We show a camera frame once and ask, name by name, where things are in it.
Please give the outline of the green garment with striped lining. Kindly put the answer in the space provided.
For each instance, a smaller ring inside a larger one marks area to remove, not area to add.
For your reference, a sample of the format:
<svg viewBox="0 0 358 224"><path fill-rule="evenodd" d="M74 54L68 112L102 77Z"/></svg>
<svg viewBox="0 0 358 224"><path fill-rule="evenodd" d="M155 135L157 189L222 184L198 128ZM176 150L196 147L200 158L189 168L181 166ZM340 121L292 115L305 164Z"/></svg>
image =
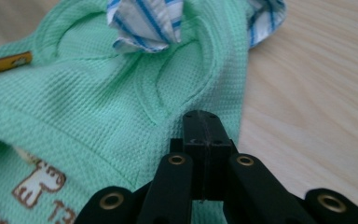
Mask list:
<svg viewBox="0 0 358 224"><path fill-rule="evenodd" d="M61 0L0 47L0 224L74 224L108 186L138 189L191 110L240 132L248 52L284 0Z"/></svg>

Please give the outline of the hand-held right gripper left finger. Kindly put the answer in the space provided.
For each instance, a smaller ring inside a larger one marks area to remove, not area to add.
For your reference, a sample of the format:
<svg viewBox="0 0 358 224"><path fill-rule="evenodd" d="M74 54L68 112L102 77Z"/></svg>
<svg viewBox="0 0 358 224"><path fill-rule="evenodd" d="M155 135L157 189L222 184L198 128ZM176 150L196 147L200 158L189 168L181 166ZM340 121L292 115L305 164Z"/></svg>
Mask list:
<svg viewBox="0 0 358 224"><path fill-rule="evenodd" d="M193 161L192 196L203 200L205 141L200 114L197 110L189 111L183 116L184 152Z"/></svg>

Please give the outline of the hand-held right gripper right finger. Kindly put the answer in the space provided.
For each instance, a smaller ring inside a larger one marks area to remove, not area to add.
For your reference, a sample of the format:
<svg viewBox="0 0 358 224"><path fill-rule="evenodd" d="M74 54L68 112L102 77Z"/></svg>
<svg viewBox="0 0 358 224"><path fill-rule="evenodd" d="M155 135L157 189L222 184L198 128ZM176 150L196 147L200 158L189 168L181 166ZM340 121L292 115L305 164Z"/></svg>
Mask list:
<svg viewBox="0 0 358 224"><path fill-rule="evenodd" d="M225 196L227 160L232 153L232 144L227 132L215 114L205 116L207 154L205 163L204 198L222 200Z"/></svg>

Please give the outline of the yellow brown stick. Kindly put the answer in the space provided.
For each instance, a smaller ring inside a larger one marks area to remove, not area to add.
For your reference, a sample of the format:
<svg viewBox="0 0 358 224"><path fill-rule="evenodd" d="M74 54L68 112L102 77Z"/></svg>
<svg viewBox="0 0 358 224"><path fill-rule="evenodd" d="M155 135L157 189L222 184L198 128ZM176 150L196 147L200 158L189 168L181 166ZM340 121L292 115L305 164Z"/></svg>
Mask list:
<svg viewBox="0 0 358 224"><path fill-rule="evenodd" d="M32 59L33 55L31 51L0 58L0 73L28 64L32 61Z"/></svg>

